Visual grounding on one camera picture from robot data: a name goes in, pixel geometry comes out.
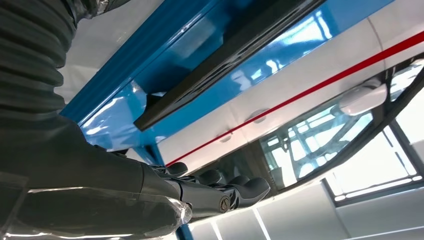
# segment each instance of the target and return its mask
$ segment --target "metal bolt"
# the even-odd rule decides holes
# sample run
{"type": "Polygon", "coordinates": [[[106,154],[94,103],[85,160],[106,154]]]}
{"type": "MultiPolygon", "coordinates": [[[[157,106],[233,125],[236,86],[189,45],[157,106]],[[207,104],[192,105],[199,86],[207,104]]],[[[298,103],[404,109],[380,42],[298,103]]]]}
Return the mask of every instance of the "metal bolt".
{"type": "Polygon", "coordinates": [[[230,207],[230,200],[228,197],[223,197],[221,203],[219,204],[221,212],[225,213],[230,207]]]}

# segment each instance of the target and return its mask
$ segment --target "red stripe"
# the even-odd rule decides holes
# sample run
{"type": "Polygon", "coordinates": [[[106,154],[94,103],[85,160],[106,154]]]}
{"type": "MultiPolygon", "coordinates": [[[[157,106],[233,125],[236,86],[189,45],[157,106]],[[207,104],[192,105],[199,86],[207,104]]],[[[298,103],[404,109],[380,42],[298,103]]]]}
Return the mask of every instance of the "red stripe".
{"type": "Polygon", "coordinates": [[[366,60],[364,60],[364,61],[362,61],[362,62],[360,62],[360,63],[358,63],[358,64],[356,64],[356,65],[354,65],[354,66],[352,66],[352,67],[350,67],[350,68],[348,68],[348,69],[346,69],[346,70],[344,70],[344,71],[342,71],[342,72],[340,72],[340,73],[338,73],[334,76],[332,76],[332,77],[330,77],[329,79],[319,83],[318,85],[315,85],[315,86],[309,88],[308,90],[301,92],[298,95],[296,95],[296,96],[274,106],[273,108],[270,108],[269,110],[255,116],[254,118],[251,118],[246,122],[243,122],[242,124],[234,127],[233,129],[228,130],[227,132],[215,137],[214,139],[196,147],[195,149],[187,152],[186,154],[180,156],[179,158],[169,162],[168,164],[166,164],[166,166],[170,166],[170,165],[178,162],[179,160],[181,160],[181,159],[187,157],[188,155],[198,151],[199,149],[206,147],[207,145],[215,142],[216,140],[218,140],[218,139],[220,139],[220,138],[222,138],[222,137],[224,137],[228,134],[231,134],[232,132],[246,126],[247,124],[250,124],[253,121],[264,117],[265,115],[268,115],[268,114],[270,114],[270,113],[272,113],[272,112],[274,112],[274,111],[276,111],[276,110],[278,110],[278,109],[280,109],[280,108],[282,108],[282,107],[284,107],[288,104],[293,103],[296,100],[299,100],[300,98],[303,98],[303,97],[305,97],[305,96],[307,96],[307,95],[309,95],[313,92],[316,92],[316,91],[318,91],[318,90],[320,90],[320,89],[322,89],[322,88],[324,88],[324,87],[326,87],[326,86],[328,86],[328,85],[330,85],[334,82],[341,80],[342,78],[345,78],[345,77],[347,77],[351,74],[354,74],[354,73],[356,73],[356,72],[358,72],[358,71],[360,71],[360,70],[362,70],[366,67],[369,67],[369,66],[371,66],[371,65],[373,65],[373,64],[375,64],[375,63],[377,63],[381,60],[384,60],[388,57],[391,57],[391,56],[393,56],[393,55],[395,55],[395,54],[397,54],[397,53],[399,53],[399,52],[401,52],[405,49],[408,49],[412,46],[415,46],[415,45],[417,45],[421,42],[424,42],[424,31],[422,31],[422,32],[402,41],[402,42],[399,42],[398,44],[396,44],[392,47],[389,47],[386,50],[383,50],[383,51],[377,53],[376,55],[374,55],[374,56],[372,56],[372,57],[370,57],[370,58],[368,58],[368,59],[366,59],[366,60]]]}

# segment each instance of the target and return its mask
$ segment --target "door handle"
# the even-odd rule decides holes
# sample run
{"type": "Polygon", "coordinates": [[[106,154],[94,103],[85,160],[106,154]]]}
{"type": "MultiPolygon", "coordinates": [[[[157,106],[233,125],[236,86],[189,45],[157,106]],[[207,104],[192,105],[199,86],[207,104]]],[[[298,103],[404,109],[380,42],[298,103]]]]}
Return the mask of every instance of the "door handle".
{"type": "Polygon", "coordinates": [[[224,144],[224,143],[230,141],[232,137],[233,137],[233,132],[230,132],[229,134],[227,134],[227,135],[223,136],[221,139],[219,139],[219,142],[224,144]]]}
{"type": "MultiPolygon", "coordinates": [[[[250,115],[249,115],[249,117],[244,121],[244,122],[247,122],[247,121],[249,121],[249,120],[251,120],[251,119],[253,119],[254,117],[256,117],[256,116],[258,116],[258,115],[260,115],[260,114],[262,114],[262,113],[264,113],[264,112],[266,112],[266,111],[268,111],[269,110],[269,108],[262,108],[262,109],[258,109],[258,110],[256,110],[256,111],[254,111],[254,112],[252,112],[250,115]]],[[[258,118],[258,119],[256,119],[256,120],[254,120],[253,122],[255,123],[255,124],[260,124],[260,123],[262,123],[263,121],[265,121],[265,119],[267,119],[267,116],[265,115],[265,116],[263,116],[263,117],[260,117],[260,118],[258,118]]]]}

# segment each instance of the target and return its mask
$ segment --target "robotic arm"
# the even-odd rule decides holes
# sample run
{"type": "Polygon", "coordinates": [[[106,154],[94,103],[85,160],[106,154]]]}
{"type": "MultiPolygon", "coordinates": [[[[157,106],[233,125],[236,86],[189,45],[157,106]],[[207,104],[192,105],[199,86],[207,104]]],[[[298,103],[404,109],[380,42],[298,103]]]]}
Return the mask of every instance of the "robotic arm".
{"type": "Polygon", "coordinates": [[[262,178],[239,176],[223,185],[218,184],[217,171],[197,178],[182,176],[187,172],[182,163],[149,166],[106,152],[88,144],[77,124],[57,114],[64,100],[53,91],[63,83],[56,69],[65,65],[78,21],[127,1],[0,1],[0,236],[4,239],[49,239],[51,233],[61,239],[129,238],[126,233],[138,239],[157,237],[187,223],[188,215],[207,217],[249,207],[269,192],[262,178]],[[15,205],[5,201],[12,197],[3,197],[16,189],[17,181],[8,181],[9,175],[24,179],[19,181],[22,193],[15,205]],[[185,209],[184,216],[176,211],[177,205],[185,209]]]}

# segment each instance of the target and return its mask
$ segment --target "side mirror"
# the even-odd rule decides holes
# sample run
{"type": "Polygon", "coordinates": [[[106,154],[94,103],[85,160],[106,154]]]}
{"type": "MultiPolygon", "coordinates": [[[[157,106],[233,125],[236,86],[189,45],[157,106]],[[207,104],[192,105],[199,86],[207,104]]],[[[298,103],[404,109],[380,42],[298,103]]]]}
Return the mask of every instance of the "side mirror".
{"type": "Polygon", "coordinates": [[[356,116],[383,104],[387,92],[385,84],[377,78],[371,78],[345,93],[338,106],[346,115],[356,116]]]}

